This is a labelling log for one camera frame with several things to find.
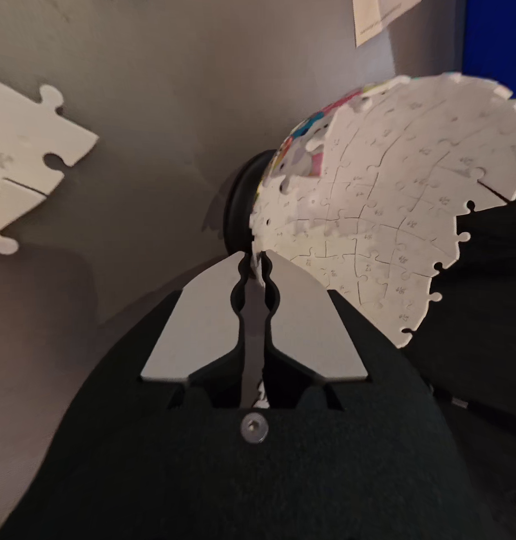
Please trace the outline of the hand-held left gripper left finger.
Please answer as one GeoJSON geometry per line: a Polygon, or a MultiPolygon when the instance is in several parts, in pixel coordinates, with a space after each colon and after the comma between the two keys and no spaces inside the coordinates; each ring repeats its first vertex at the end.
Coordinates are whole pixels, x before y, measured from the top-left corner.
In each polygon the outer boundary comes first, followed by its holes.
{"type": "Polygon", "coordinates": [[[244,361],[248,253],[239,251],[206,269],[183,289],[142,370],[145,381],[189,384],[219,361],[244,361]]]}

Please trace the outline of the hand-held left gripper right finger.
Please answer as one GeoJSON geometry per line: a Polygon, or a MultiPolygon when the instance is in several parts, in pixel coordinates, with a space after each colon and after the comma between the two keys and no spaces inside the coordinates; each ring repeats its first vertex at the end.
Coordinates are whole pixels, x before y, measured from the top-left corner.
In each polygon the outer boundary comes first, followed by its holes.
{"type": "Polygon", "coordinates": [[[360,355],[326,288],[302,267],[274,251],[261,254],[270,341],[286,356],[325,383],[364,381],[360,355]]]}

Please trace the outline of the partly built white puzzle ball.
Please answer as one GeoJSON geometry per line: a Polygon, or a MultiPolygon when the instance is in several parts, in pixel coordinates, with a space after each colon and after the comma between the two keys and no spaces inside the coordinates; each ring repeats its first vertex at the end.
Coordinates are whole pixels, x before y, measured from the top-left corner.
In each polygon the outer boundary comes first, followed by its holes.
{"type": "Polygon", "coordinates": [[[268,164],[250,214],[253,267],[271,250],[336,290],[395,346],[411,340],[457,217],[516,199],[516,99],[461,73],[398,76],[323,107],[268,164]]]}

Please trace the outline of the puzzle pieces group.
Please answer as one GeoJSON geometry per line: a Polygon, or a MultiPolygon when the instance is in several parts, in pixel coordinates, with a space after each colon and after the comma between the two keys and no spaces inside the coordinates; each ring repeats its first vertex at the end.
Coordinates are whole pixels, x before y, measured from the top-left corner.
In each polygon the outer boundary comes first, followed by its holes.
{"type": "Polygon", "coordinates": [[[64,178],[46,166],[48,154],[74,166],[99,140],[97,134],[60,116],[61,92],[39,87],[35,102],[0,82],[0,254],[11,255],[18,241],[2,231],[40,205],[64,178]]]}

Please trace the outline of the printed instruction leaflet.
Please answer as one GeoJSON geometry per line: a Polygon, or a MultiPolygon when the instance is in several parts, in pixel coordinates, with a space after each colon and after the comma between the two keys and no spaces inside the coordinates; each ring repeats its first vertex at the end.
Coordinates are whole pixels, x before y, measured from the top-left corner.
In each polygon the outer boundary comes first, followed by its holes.
{"type": "Polygon", "coordinates": [[[360,47],[421,1],[352,1],[355,44],[360,47]]]}

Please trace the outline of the blue plastic bin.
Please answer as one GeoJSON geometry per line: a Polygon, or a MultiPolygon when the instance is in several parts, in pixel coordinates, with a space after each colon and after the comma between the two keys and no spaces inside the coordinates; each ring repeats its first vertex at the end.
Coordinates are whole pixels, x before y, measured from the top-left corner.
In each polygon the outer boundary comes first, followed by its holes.
{"type": "Polygon", "coordinates": [[[505,85],[516,98],[516,1],[467,1],[462,71],[505,85]]]}

